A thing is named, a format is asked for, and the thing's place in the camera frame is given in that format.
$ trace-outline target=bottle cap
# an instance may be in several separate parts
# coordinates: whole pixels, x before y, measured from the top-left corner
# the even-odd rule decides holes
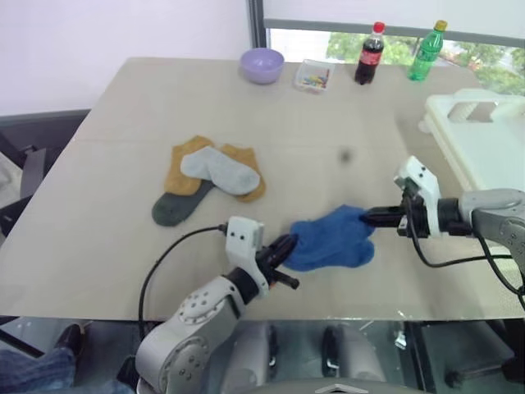
[[[383,31],[385,31],[385,24],[383,22],[376,22],[376,23],[374,23],[373,31],[374,31],[374,33],[382,33]]]
[[[446,30],[447,23],[446,21],[442,21],[439,19],[436,24],[434,25],[434,30],[437,31],[445,31]]]

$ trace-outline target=table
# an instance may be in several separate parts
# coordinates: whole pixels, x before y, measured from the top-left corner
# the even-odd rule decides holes
[[[158,256],[180,235],[231,215],[265,223],[265,243],[299,219],[341,204],[400,201],[392,178],[415,154],[440,180],[459,183],[431,135],[417,124],[429,94],[476,87],[470,71],[437,67],[425,83],[400,66],[381,66],[371,85],[337,65],[323,95],[295,90],[297,64],[278,83],[243,80],[236,62],[130,59],[117,73],[45,178],[0,249],[0,314],[135,320],[139,289]],[[267,183],[263,198],[237,202],[212,190],[177,227],[160,227],[151,208],[162,194],[171,146],[200,134],[217,146],[253,146]],[[341,151],[350,151],[342,163]],[[256,300],[253,319],[462,319],[523,316],[484,262],[432,269],[408,239],[377,230],[374,260],[357,269],[294,273],[297,291],[277,286]],[[150,282],[148,319],[165,319],[183,298],[225,272],[224,237],[192,237]],[[475,241],[422,241],[429,259],[480,254]]]

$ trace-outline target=black cable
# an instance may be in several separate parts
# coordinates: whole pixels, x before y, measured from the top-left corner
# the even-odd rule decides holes
[[[508,254],[491,254],[488,245],[485,242],[485,239],[480,236],[479,234],[474,234],[474,236],[477,238],[479,243],[482,246],[483,249],[483,256],[476,256],[476,257],[470,257],[465,259],[456,259],[456,260],[450,260],[445,261],[444,263],[431,263],[427,260],[425,257],[425,254],[422,252],[421,246],[419,244],[419,239],[417,237],[416,229],[413,224],[413,211],[412,211],[412,201],[408,196],[405,196],[403,198],[404,205],[406,207],[406,215],[407,215],[407,223],[409,226],[410,231],[410,238],[412,238],[413,247],[416,250],[416,253],[418,253],[419,258],[425,265],[431,268],[443,268],[443,267],[449,267],[450,265],[455,265],[459,263],[467,263],[469,261],[476,261],[476,260],[487,260],[492,268],[492,271],[494,271],[494,274],[500,279],[500,282],[513,294],[515,294],[518,297],[519,304],[523,307],[523,310],[525,310],[525,299],[523,297],[525,296],[525,277],[523,274],[521,274],[523,284],[518,288],[514,288],[509,281],[504,277],[503,273],[501,273],[500,268],[495,263],[494,259],[511,259],[512,256]]]
[[[219,230],[224,232],[226,230],[226,226],[224,224],[221,224],[219,226],[214,227],[205,227],[200,228],[198,230],[189,232],[188,234],[183,235],[181,238],[179,238],[177,241],[173,242],[169,248],[166,249],[166,251],[161,255],[161,257],[155,262],[155,264],[151,267],[149,270],[148,275],[144,279],[144,283],[142,284],[142,289],[140,290],[140,299],[139,299],[139,334],[140,334],[140,340],[143,340],[146,337],[146,330],[144,328],[144,298],[146,296],[146,289],[148,288],[148,283],[155,271],[157,270],[158,266],[161,265],[162,261],[166,256],[175,248],[177,245],[179,245],[182,241],[190,238],[191,236],[194,236],[196,234],[200,234],[201,232],[206,231],[215,231]]]

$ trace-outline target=dark gray sock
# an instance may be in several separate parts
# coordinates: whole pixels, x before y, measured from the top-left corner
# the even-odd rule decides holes
[[[213,182],[203,181],[194,195],[164,193],[153,206],[153,220],[161,226],[176,226],[191,215],[214,186]]]

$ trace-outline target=window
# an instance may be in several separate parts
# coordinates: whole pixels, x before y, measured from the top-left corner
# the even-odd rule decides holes
[[[306,58],[356,63],[367,34],[311,30],[269,30],[269,46],[288,62]],[[381,63],[409,66],[417,50],[415,37],[385,36]],[[525,95],[525,49],[446,40],[436,66],[467,67],[480,84],[502,94]]]

